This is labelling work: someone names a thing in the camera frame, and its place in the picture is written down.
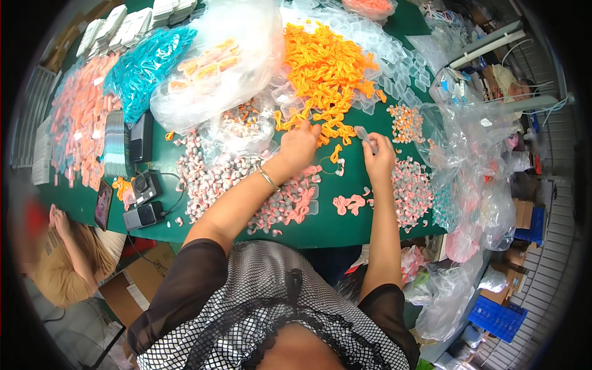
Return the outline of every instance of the packaging box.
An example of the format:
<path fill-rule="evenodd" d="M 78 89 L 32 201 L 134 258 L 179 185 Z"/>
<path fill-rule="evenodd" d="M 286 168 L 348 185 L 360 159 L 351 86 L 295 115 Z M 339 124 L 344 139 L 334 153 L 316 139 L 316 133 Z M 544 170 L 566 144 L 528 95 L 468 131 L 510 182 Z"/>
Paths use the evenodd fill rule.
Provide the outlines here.
<path fill-rule="evenodd" d="M 126 327 L 148 309 L 175 258 L 168 243 L 160 243 L 99 288 L 105 301 Z"/>
<path fill-rule="evenodd" d="M 517 266 L 522 266 L 530 250 L 536 249 L 536 243 L 515 240 L 511 246 L 504 252 L 504 260 Z"/>
<path fill-rule="evenodd" d="M 535 204 L 531 201 L 521 201 L 517 198 L 512 199 L 514 207 L 516 208 L 516 228 L 530 229 L 530 222 L 532 221 L 532 210 Z"/>
<path fill-rule="evenodd" d="M 487 289 L 481 290 L 481 295 L 497 304 L 504 305 L 514 292 L 520 292 L 524 287 L 530 270 L 512 263 L 492 263 L 491 267 L 506 274 L 508 286 L 501 292 L 494 293 Z"/>

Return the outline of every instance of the black cable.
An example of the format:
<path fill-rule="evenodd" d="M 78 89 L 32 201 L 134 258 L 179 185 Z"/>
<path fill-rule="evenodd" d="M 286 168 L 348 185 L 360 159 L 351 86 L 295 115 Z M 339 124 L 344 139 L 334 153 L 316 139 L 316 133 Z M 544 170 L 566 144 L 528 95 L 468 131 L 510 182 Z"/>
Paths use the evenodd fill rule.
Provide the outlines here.
<path fill-rule="evenodd" d="M 171 175 L 176 177 L 177 179 L 179 179 L 179 181 L 181 181 L 181 178 L 178 175 L 175 175 L 174 173 L 170 173 L 170 172 L 161 172 L 161 175 Z M 166 216 L 167 214 L 169 214 L 173 208 L 175 208 L 177 206 L 177 204 L 179 204 L 179 202 L 181 201 L 181 199 L 183 199 L 183 194 L 185 194 L 185 187 L 183 186 L 183 191 L 181 192 L 181 196 L 179 197 L 179 199 L 177 199 L 177 202 L 175 202 L 175 204 L 173 204 L 172 207 L 170 207 L 167 211 L 164 211 L 162 213 L 163 216 Z"/>
<path fill-rule="evenodd" d="M 66 309 L 64 308 L 64 313 L 62 314 L 62 317 L 60 317 L 60 318 L 52 318 L 50 320 L 43 320 L 42 323 L 45 324 L 45 323 L 51 323 L 52 321 L 60 321 L 61 319 L 64 318 L 65 315 L 66 315 Z"/>
<path fill-rule="evenodd" d="M 149 260 L 148 258 L 144 257 L 144 255 L 142 255 L 142 254 L 141 254 L 141 253 L 140 253 L 140 252 L 139 252 L 139 251 L 136 249 L 136 246 L 134 245 L 134 242 L 133 242 L 133 240 L 131 239 L 131 235 L 130 235 L 129 231 L 128 231 L 128 233 L 127 233 L 127 237 L 130 239 L 131 246 L 134 248 L 134 250 L 136 251 L 136 253 L 138 253 L 138 255 L 139 255 L 140 257 L 142 257 L 143 259 L 145 259 L 145 260 L 147 260 L 148 262 L 150 262 L 151 264 L 153 264 L 153 265 L 156 267 L 156 269 L 157 269 L 157 270 L 158 270 L 159 268 L 161 268 L 161 269 L 165 269 L 165 270 L 167 270 L 167 271 L 169 270 L 168 268 L 166 268 L 166 267 L 164 267 L 164 266 L 162 266 L 162 265 L 159 265 L 159 264 L 157 264 L 157 263 L 154 263 L 154 262 L 152 262 L 151 260 Z"/>

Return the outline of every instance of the person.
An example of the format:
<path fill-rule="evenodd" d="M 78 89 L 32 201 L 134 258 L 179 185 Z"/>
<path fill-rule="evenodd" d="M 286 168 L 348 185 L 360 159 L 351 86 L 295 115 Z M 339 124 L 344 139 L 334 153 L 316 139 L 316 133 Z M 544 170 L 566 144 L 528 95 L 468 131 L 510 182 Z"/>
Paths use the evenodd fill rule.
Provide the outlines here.
<path fill-rule="evenodd" d="M 270 241 L 233 244 L 279 184 L 303 170 L 320 125 L 303 121 L 278 154 L 223 194 L 192 226 L 149 308 L 128 328 L 141 369 L 415 369 L 403 322 L 401 247 L 390 140 L 363 143 L 374 192 L 368 270 L 356 306 L 296 251 Z"/>
<path fill-rule="evenodd" d="M 487 66 L 481 71 L 490 89 L 496 96 L 505 97 L 504 102 L 506 103 L 529 99 L 535 93 L 531 88 L 535 85 L 534 82 L 526 78 L 516 79 L 509 68 L 500 64 Z"/>
<path fill-rule="evenodd" d="M 126 235 L 70 221 L 54 204 L 45 225 L 34 240 L 25 239 L 22 230 L 13 233 L 15 255 L 20 271 L 39 291 L 55 306 L 67 308 L 92 296 L 115 271 Z"/>

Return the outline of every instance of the cardboard box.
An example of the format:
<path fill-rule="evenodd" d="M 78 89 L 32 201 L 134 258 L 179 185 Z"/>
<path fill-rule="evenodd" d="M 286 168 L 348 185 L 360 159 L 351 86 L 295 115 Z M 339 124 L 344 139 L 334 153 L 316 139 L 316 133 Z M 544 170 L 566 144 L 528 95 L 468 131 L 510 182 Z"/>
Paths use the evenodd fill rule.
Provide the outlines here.
<path fill-rule="evenodd" d="M 168 243 L 160 243 L 144 257 L 164 268 L 157 268 L 140 258 L 99 288 L 105 301 L 123 325 L 130 325 L 148 309 L 156 290 L 175 258 Z"/>
<path fill-rule="evenodd" d="M 113 8 L 123 3 L 125 3 L 123 0 L 107 0 L 95 6 L 87 14 L 77 13 L 62 33 L 55 39 L 52 45 L 52 51 L 42 61 L 41 65 L 57 73 L 62 68 L 62 63 L 66 58 L 68 50 L 70 50 L 70 47 L 80 33 L 85 32 L 88 24 L 95 19 L 103 17 L 111 12 Z"/>
<path fill-rule="evenodd" d="M 510 281 L 510 287 L 514 292 L 519 293 L 522 291 L 522 288 L 524 288 L 530 270 L 516 265 L 510 265 L 510 269 L 514 271 Z"/>
<path fill-rule="evenodd" d="M 499 293 L 482 289 L 480 294 L 497 304 L 504 305 L 514 292 L 520 292 L 522 290 L 530 270 L 512 263 L 492 263 L 491 267 L 506 274 L 508 286 Z"/>
<path fill-rule="evenodd" d="M 532 221 L 532 210 L 535 204 L 531 201 L 521 201 L 517 198 L 512 199 L 514 207 L 516 208 L 516 228 L 530 229 L 530 222 Z"/>
<path fill-rule="evenodd" d="M 504 260 L 517 266 L 522 266 L 530 249 L 529 242 L 515 240 L 511 246 L 504 252 Z"/>

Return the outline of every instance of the woman's left hand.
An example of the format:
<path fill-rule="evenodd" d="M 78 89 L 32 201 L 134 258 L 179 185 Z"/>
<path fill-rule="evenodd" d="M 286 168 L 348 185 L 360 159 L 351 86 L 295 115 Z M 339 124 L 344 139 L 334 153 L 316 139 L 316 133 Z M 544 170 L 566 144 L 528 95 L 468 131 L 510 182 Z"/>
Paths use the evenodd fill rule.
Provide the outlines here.
<path fill-rule="evenodd" d="M 311 127 L 310 121 L 302 121 L 299 128 L 282 136 L 279 153 L 264 165 L 264 170 L 276 184 L 281 184 L 305 169 L 317 151 L 321 125 Z"/>

